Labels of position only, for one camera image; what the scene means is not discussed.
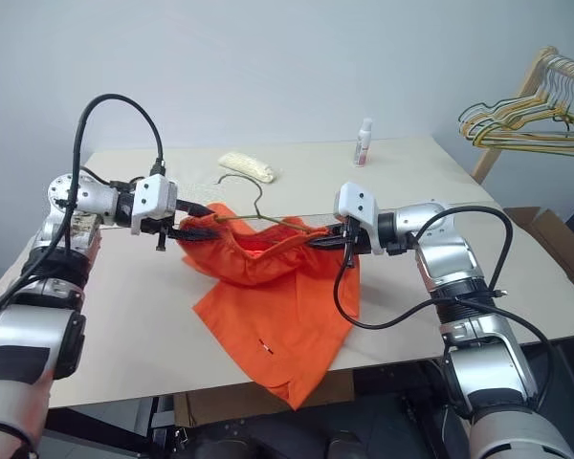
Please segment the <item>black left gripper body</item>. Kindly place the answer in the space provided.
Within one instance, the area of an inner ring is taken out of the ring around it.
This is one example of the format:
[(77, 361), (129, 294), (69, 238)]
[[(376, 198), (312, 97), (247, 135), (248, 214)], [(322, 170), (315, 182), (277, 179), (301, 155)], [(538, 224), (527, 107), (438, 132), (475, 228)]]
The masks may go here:
[(166, 250), (167, 239), (180, 239), (180, 231), (174, 226), (175, 213), (177, 210), (180, 210), (180, 208), (180, 200), (176, 199), (175, 209), (173, 209), (167, 217), (161, 219), (146, 217), (142, 220), (142, 232), (146, 234), (156, 234), (158, 237), (156, 245), (157, 251)]

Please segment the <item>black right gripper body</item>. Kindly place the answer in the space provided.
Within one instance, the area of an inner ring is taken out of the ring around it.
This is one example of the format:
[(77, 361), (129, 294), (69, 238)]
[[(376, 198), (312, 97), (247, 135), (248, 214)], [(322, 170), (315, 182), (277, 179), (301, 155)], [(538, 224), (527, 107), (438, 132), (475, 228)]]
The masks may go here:
[(370, 254), (371, 246), (367, 231), (362, 223), (355, 217), (346, 216), (342, 218), (340, 225), (341, 235), (338, 247), (351, 254)]

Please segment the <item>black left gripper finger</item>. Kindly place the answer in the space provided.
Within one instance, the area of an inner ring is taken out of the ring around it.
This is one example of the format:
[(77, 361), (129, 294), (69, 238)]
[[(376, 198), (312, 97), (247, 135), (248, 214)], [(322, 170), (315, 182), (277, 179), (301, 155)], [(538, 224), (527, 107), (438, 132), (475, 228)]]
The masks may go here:
[(181, 199), (176, 200), (175, 209), (186, 213), (188, 216), (196, 218), (211, 215), (211, 210), (209, 208), (198, 203), (193, 203)]
[(177, 241), (201, 242), (220, 239), (221, 234), (209, 228), (185, 227), (184, 229), (170, 228), (167, 231), (167, 237)]

